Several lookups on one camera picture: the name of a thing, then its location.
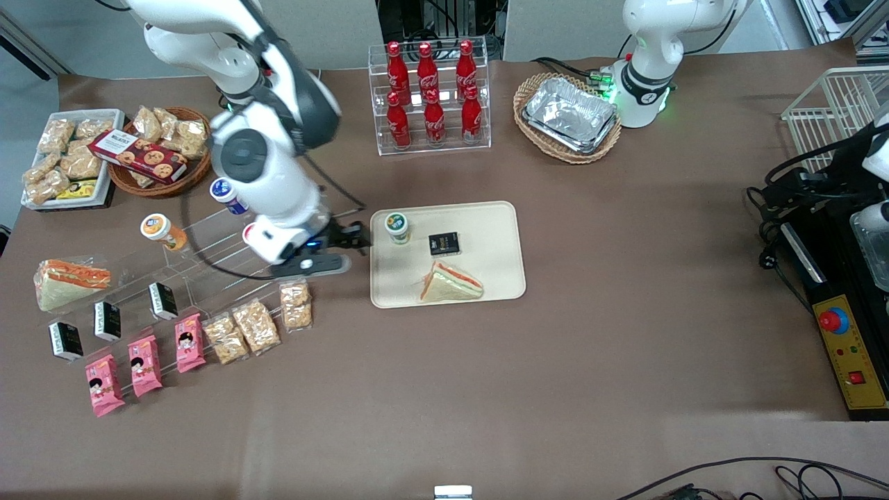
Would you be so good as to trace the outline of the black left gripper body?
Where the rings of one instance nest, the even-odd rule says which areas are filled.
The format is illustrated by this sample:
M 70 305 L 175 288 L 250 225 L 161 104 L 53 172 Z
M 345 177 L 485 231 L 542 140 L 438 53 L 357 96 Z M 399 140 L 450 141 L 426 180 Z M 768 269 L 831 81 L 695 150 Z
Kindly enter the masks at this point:
M 879 202 L 879 177 L 863 167 L 871 142 L 871 137 L 854 135 L 833 144 L 831 164 L 826 168 L 828 193 L 842 197 L 826 202 L 826 210 L 857 211 Z

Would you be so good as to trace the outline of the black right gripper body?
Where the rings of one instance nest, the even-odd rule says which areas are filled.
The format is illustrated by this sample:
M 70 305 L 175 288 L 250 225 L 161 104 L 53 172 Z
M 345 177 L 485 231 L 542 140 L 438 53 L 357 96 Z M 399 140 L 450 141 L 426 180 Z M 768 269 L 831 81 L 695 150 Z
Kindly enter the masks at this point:
M 329 248 L 350 249 L 352 240 L 349 228 L 339 222 L 329 222 L 314 237 L 314 253 L 326 253 Z

